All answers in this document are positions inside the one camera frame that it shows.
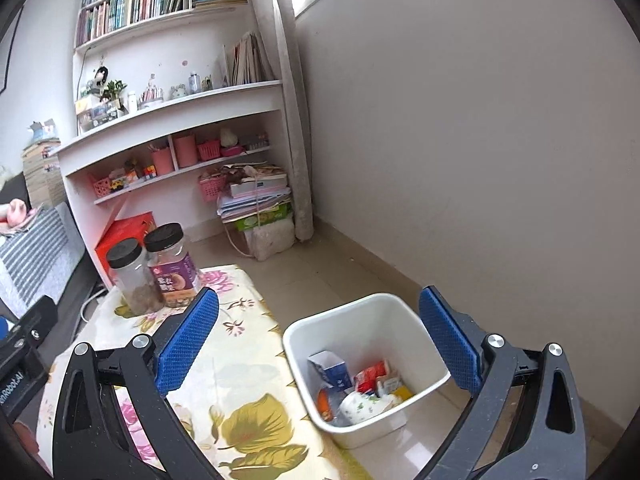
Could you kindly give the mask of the floral paper cup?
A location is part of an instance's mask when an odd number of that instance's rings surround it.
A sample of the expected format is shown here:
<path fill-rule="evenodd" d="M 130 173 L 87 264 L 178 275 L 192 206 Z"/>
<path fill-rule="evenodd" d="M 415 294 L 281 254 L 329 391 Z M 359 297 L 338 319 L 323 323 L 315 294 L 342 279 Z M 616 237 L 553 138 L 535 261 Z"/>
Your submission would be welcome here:
<path fill-rule="evenodd" d="M 361 424 L 396 408 L 401 402 L 402 399 L 394 394 L 377 396 L 359 391 L 351 392 L 338 406 L 337 425 L 347 427 Z"/>

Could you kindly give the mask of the white bookshelf unit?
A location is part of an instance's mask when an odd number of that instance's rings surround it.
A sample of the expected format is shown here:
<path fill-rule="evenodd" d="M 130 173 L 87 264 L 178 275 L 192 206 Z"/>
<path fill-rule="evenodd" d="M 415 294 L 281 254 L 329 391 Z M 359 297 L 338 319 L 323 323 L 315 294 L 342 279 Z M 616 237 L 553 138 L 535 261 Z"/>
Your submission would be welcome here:
<path fill-rule="evenodd" d="M 259 50 L 272 70 L 263 82 L 240 84 L 173 99 L 137 110 L 121 118 L 79 133 L 58 150 L 63 183 L 70 210 L 100 279 L 111 280 L 104 271 L 96 244 L 111 223 L 152 211 L 157 223 L 179 222 L 192 240 L 204 240 L 221 231 L 214 208 L 202 201 L 198 175 L 208 162 L 175 168 L 171 174 L 138 182 L 107 197 L 98 197 L 92 182 L 122 167 L 135 157 L 151 158 L 154 145 L 174 145 L 175 136 L 198 133 L 210 136 L 222 127 L 235 133 L 251 122 L 269 136 L 266 151 L 270 162 L 288 174 L 296 211 L 296 235 L 306 240 L 312 225 L 305 220 L 310 211 L 310 185 L 302 123 L 292 65 L 285 41 L 293 25 L 291 0 L 248 0 L 237 6 L 205 10 L 190 18 L 172 18 L 144 32 L 123 36 L 107 49 L 107 66 L 134 90 L 142 80 L 154 78 L 157 88 L 168 92 L 173 80 L 190 73 L 211 74 L 222 50 L 254 32 Z"/>

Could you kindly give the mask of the green tissue box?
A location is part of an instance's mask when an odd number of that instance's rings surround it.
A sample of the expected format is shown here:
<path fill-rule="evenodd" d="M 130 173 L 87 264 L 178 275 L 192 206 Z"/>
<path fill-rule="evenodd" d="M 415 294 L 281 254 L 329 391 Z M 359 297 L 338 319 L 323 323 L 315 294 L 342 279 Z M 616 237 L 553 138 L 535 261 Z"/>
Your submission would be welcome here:
<path fill-rule="evenodd" d="M 258 211 L 256 214 L 251 214 L 248 217 L 234 220 L 233 225 L 239 232 L 249 231 L 258 228 L 258 226 L 266 226 L 267 224 L 288 218 L 291 209 L 290 203 L 280 203 L 269 209 Z"/>

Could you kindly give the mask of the purple label nut jar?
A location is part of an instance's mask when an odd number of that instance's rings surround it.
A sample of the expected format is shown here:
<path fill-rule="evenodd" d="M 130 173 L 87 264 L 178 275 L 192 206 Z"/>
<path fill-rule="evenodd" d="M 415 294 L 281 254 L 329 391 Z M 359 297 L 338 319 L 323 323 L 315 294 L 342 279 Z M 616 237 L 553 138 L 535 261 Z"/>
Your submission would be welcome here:
<path fill-rule="evenodd" d="M 145 234 L 143 245 L 148 253 L 148 267 L 166 306 L 187 307 L 202 285 L 182 226 L 178 222 L 158 226 Z"/>

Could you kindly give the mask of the tall book stack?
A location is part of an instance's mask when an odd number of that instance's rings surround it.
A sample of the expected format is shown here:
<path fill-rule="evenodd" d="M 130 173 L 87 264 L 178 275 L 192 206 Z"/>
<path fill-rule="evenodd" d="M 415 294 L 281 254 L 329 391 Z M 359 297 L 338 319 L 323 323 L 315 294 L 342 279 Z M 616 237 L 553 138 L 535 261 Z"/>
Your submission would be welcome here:
<path fill-rule="evenodd" d="M 23 174 L 32 208 L 55 207 L 66 201 L 56 150 L 59 140 L 41 141 L 22 153 Z"/>

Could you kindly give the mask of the pink plush toy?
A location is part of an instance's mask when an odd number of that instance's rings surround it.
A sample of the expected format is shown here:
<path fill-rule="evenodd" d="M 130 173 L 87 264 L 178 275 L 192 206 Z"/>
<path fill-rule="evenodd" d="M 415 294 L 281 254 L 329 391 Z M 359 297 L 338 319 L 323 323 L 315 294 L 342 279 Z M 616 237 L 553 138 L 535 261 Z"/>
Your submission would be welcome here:
<path fill-rule="evenodd" d="M 14 198 L 9 203 L 0 205 L 0 222 L 14 228 L 26 220 L 28 213 L 24 200 Z"/>

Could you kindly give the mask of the grey sofa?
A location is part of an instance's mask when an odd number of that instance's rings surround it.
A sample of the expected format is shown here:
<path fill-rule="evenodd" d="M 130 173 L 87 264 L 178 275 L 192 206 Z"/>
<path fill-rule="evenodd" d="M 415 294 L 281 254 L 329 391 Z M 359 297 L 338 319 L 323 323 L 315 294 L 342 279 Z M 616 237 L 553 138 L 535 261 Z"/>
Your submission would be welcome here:
<path fill-rule="evenodd" d="M 98 284 L 98 274 L 70 207 L 30 204 L 22 174 L 1 188 L 1 315 L 17 323 L 44 296 L 56 323 L 41 338 L 51 361 L 72 342 L 80 309 Z"/>

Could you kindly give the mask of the pink hanging basket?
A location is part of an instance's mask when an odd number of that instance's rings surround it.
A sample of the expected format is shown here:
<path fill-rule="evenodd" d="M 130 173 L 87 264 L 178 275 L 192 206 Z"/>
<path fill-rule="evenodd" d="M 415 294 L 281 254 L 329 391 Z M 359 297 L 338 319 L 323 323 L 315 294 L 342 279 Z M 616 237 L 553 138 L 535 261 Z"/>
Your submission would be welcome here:
<path fill-rule="evenodd" d="M 198 185 L 204 202 L 216 202 L 218 196 L 224 192 L 226 176 L 224 174 L 203 174 L 198 178 Z"/>

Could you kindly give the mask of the striped quilted sofa cover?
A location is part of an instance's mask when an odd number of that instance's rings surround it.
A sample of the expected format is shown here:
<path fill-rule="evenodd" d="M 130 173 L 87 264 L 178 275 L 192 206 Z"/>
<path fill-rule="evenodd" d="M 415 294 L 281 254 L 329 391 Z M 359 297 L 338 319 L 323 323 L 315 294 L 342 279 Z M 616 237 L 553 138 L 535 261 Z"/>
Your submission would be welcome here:
<path fill-rule="evenodd" d="M 66 203 L 41 209 L 25 231 L 1 243 L 1 301 L 21 318 L 42 297 L 56 304 L 86 248 Z"/>

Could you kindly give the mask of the pink pen holder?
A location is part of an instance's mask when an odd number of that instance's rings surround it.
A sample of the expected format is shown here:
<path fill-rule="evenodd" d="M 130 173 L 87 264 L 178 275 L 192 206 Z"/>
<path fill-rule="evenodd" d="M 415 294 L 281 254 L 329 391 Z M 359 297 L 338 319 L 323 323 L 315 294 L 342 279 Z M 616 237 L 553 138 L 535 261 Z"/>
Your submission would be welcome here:
<path fill-rule="evenodd" d="M 175 170 L 170 148 L 152 151 L 152 163 L 157 177 L 171 174 Z"/>
<path fill-rule="evenodd" d="M 180 169 L 191 167 L 198 163 L 198 148 L 196 147 L 194 134 L 175 136 L 174 148 Z"/>

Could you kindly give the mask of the red gift box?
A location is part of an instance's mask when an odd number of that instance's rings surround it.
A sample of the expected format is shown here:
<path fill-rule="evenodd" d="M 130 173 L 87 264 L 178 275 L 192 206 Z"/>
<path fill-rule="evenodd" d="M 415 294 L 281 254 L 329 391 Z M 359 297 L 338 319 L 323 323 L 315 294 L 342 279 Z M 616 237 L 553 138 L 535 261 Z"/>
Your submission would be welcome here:
<path fill-rule="evenodd" d="M 126 238 L 135 238 L 139 243 L 143 242 L 146 234 L 156 228 L 152 211 L 137 214 L 133 217 L 114 220 L 96 244 L 96 255 L 105 272 L 110 270 L 106 255 L 117 243 Z"/>

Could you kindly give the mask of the blue cardboard box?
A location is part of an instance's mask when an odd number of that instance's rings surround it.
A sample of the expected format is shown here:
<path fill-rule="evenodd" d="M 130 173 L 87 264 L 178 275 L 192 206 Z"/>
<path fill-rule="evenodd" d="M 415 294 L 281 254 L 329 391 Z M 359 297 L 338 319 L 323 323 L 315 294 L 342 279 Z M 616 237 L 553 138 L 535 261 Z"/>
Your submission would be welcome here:
<path fill-rule="evenodd" d="M 329 350 L 319 351 L 312 356 L 308 356 L 308 362 L 320 378 L 331 388 L 345 391 L 354 386 L 346 362 L 334 352 Z"/>

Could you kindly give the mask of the clear jar black lid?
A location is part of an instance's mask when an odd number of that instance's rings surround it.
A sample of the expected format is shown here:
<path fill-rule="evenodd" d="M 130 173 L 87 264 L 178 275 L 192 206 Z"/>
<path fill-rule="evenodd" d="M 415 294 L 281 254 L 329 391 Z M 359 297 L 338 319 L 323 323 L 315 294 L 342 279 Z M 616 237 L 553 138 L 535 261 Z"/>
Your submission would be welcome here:
<path fill-rule="evenodd" d="M 157 312 L 164 306 L 146 251 L 138 240 L 121 240 L 107 252 L 106 261 L 112 282 L 134 315 Z"/>

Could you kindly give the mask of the yellow snack packet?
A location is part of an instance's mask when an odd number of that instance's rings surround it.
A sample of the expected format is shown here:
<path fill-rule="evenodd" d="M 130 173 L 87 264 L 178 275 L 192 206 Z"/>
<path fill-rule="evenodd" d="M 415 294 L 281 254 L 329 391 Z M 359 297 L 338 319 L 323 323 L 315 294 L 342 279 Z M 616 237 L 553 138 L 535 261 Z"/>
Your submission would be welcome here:
<path fill-rule="evenodd" d="M 404 383 L 399 375 L 388 374 L 376 378 L 376 391 L 380 398 L 393 396 L 398 403 L 405 402 L 413 397 L 413 392 Z"/>

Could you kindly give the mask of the white plastic trash bin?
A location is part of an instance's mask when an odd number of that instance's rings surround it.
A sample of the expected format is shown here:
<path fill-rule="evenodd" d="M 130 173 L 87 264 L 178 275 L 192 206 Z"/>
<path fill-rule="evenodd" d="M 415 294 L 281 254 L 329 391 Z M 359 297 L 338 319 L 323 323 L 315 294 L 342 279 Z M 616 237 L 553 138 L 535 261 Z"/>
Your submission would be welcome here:
<path fill-rule="evenodd" d="M 341 448 L 360 448 L 405 426 L 420 402 L 450 373 L 420 318 L 404 300 L 379 292 L 302 318 L 284 331 L 283 348 L 310 419 Z M 320 374 L 309 358 L 320 351 L 341 358 L 350 374 L 385 360 L 398 370 L 412 397 L 359 424 L 337 427 L 317 408 Z"/>

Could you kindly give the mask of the red snack wrapper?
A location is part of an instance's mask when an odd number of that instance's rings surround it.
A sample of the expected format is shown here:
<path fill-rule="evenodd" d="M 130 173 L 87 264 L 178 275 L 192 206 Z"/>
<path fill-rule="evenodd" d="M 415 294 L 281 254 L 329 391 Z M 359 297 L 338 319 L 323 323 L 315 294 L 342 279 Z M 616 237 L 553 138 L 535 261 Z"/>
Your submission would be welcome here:
<path fill-rule="evenodd" d="M 363 394 L 377 394 L 378 378 L 387 376 L 391 370 L 386 360 L 379 360 L 373 365 L 360 370 L 352 378 L 355 390 Z"/>

